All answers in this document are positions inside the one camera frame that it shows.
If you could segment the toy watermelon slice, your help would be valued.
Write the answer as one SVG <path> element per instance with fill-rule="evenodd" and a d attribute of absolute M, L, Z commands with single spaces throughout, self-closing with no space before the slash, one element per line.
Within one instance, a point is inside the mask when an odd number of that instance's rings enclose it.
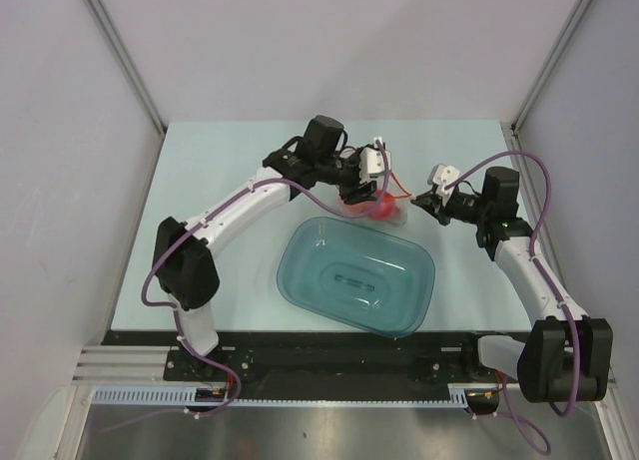
<path fill-rule="evenodd" d="M 368 202 L 363 202 L 363 203 L 358 203 L 353 205 L 341 203 L 340 208 L 345 215 L 349 215 L 349 216 L 364 215 L 365 217 L 367 217 L 368 212 L 374 207 L 374 205 L 375 205 L 375 202 L 373 201 L 368 201 Z"/>

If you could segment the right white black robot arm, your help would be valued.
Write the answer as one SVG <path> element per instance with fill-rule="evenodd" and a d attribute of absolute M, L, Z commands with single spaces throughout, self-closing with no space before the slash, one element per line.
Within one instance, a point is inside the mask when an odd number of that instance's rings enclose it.
<path fill-rule="evenodd" d="M 613 331 L 603 318 L 589 316 L 569 295 L 518 214 L 519 174 L 492 167 L 480 193 L 456 186 L 460 172 L 437 165 L 428 192 L 412 204 L 441 225 L 460 221 L 475 226 L 476 241 L 506 275 L 531 323 L 523 341 L 506 334 L 481 336 L 462 353 L 460 368 L 472 381 L 495 370 L 516 380 L 531 403 L 600 401 L 607 392 Z"/>

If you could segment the clear orange zip top bag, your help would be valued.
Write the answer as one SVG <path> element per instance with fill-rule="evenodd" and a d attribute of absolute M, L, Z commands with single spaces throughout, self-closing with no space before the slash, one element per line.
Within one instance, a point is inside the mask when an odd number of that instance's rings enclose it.
<path fill-rule="evenodd" d="M 366 217 L 354 219 L 354 221 L 370 226 L 403 226 L 407 222 L 409 201 L 412 198 L 412 193 L 402 185 L 395 172 L 392 172 L 380 204 Z M 347 215 L 359 215 L 367 212 L 372 205 L 373 202 L 346 205 L 339 196 L 335 196 L 333 202 L 333 207 L 340 214 Z"/>

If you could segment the blue transparent plastic tub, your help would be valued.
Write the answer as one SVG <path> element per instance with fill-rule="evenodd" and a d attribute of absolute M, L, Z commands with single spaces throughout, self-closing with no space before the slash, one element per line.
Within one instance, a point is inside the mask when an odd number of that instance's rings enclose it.
<path fill-rule="evenodd" d="M 421 326 L 434 284 L 435 263 L 420 245 L 326 217 L 295 230 L 277 271 L 279 292 L 289 303 L 397 338 Z"/>

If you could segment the red toy apple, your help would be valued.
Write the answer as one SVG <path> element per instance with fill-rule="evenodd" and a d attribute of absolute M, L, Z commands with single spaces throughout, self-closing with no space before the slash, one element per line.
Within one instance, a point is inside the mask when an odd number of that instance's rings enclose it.
<path fill-rule="evenodd" d="M 380 203 L 369 215 L 371 219 L 378 222 L 390 221 L 395 215 L 396 200 L 395 196 L 389 193 L 383 195 Z"/>

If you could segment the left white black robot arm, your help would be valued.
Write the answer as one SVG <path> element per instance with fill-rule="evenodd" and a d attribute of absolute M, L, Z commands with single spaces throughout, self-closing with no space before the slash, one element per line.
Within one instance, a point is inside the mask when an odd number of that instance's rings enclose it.
<path fill-rule="evenodd" d="M 216 259 L 231 240 L 299 195 L 319 205 L 311 192 L 316 184 L 336 187 L 346 205 L 365 203 L 368 214 L 380 205 L 391 174 L 383 140 L 362 147 L 347 140 L 341 122 L 317 115 L 302 135 L 269 153 L 248 181 L 214 207 L 185 222 L 168 217 L 159 224 L 141 298 L 152 305 L 148 291 L 156 280 L 168 297 L 164 305 L 174 314 L 178 340 L 189 351 L 185 365 L 197 378 L 210 379 L 221 367 L 209 303 L 221 285 Z"/>

